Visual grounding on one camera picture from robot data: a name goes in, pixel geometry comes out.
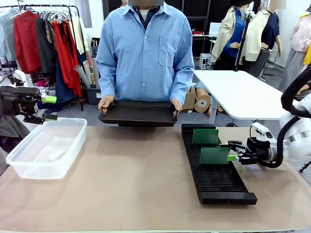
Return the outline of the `person's right hand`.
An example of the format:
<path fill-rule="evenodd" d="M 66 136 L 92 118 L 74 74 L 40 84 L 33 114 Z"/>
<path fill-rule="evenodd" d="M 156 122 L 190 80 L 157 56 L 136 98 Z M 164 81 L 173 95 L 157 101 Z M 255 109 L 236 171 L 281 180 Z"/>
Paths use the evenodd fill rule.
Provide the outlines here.
<path fill-rule="evenodd" d="M 114 101 L 113 95 L 104 96 L 98 103 L 98 110 L 100 110 L 103 114 L 106 114 L 108 111 L 109 105 Z"/>

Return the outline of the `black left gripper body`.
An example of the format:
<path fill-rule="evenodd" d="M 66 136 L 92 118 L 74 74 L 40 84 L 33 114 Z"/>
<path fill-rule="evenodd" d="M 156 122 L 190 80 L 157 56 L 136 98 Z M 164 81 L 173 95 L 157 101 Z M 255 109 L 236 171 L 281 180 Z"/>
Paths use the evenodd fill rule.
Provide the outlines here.
<path fill-rule="evenodd" d="M 24 115 L 22 109 L 24 98 L 20 95 L 22 87 L 1 86 L 0 87 L 0 115 L 18 116 Z"/>

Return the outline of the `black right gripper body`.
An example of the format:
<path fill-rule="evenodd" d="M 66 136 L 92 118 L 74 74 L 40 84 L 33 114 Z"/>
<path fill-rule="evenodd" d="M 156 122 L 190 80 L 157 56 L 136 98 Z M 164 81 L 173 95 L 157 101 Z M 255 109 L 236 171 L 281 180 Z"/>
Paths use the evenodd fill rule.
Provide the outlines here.
<path fill-rule="evenodd" d="M 270 161 L 271 147 L 269 141 L 260 141 L 256 137 L 249 137 L 246 147 L 247 156 L 256 157 L 260 161 Z"/>

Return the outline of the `person's left hand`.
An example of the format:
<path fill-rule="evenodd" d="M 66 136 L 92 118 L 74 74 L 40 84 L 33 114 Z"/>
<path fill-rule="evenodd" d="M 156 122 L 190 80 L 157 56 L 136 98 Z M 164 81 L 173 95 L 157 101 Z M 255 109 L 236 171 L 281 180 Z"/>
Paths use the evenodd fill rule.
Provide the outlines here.
<path fill-rule="evenodd" d="M 182 111 L 182 105 L 177 99 L 172 99 L 171 104 L 174 107 L 173 117 L 177 117 L 178 114 Z"/>

